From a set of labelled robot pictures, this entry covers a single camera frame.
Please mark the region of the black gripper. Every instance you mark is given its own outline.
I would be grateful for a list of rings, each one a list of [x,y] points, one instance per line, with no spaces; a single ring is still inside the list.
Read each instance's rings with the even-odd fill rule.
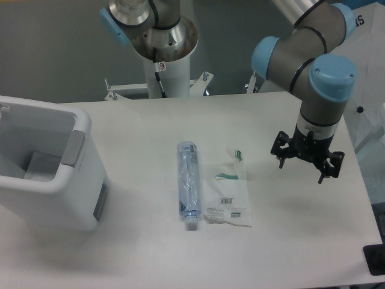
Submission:
[[[270,153],[279,160],[280,169],[283,168],[286,159],[294,157],[313,163],[321,172],[318,179],[318,183],[321,184],[325,178],[338,178],[345,153],[329,151],[332,137],[318,140],[314,136],[313,131],[303,134],[298,126],[295,127],[292,138],[280,131]]]

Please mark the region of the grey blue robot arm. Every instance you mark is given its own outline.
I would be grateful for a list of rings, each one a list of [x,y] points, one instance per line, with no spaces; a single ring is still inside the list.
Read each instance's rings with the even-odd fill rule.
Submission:
[[[312,163],[321,179],[337,178],[343,152],[331,152],[331,141],[352,95],[355,64],[334,55],[354,31],[355,16],[343,4],[326,1],[276,1],[294,30],[281,40],[262,39],[251,56],[251,67],[262,78],[301,101],[293,136],[279,132],[271,153],[284,163],[299,158]],[[198,35],[180,13],[179,1],[109,1],[100,10],[109,33],[132,45],[142,58],[151,98],[193,95],[190,55]]]

